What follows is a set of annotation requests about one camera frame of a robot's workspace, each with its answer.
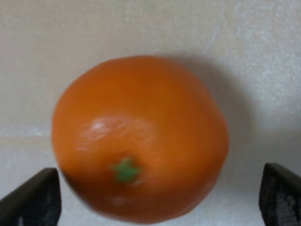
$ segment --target orange fruit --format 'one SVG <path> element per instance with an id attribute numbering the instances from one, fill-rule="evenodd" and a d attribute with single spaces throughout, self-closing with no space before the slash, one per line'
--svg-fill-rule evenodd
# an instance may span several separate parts
<path id="1" fill-rule="evenodd" d="M 225 120 L 202 83 L 153 56 L 110 60 L 79 77 L 58 101 L 52 143 L 91 209 L 145 224 L 196 207 L 229 148 Z"/>

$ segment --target white backdrop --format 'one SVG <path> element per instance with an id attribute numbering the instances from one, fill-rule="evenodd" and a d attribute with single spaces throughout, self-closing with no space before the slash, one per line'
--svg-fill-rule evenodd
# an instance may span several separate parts
<path id="1" fill-rule="evenodd" d="M 262 226 L 264 163 L 301 174 L 300 12 L 300 0 L 1 0 L 0 197 L 56 166 L 50 120 L 72 80 L 110 58 L 152 54 L 193 70 L 231 133 L 214 190 L 161 226 Z M 90 212 L 61 184 L 60 226 L 125 225 Z"/>

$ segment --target textured black surface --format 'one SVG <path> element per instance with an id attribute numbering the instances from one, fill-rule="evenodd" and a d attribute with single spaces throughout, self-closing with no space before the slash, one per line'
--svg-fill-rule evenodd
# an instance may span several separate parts
<path id="1" fill-rule="evenodd" d="M 0 226 L 56 226 L 61 214 L 57 170 L 44 169 L 0 201 Z"/>
<path id="2" fill-rule="evenodd" d="M 266 226 L 301 226 L 301 178 L 278 164 L 266 164 L 259 206 Z"/>

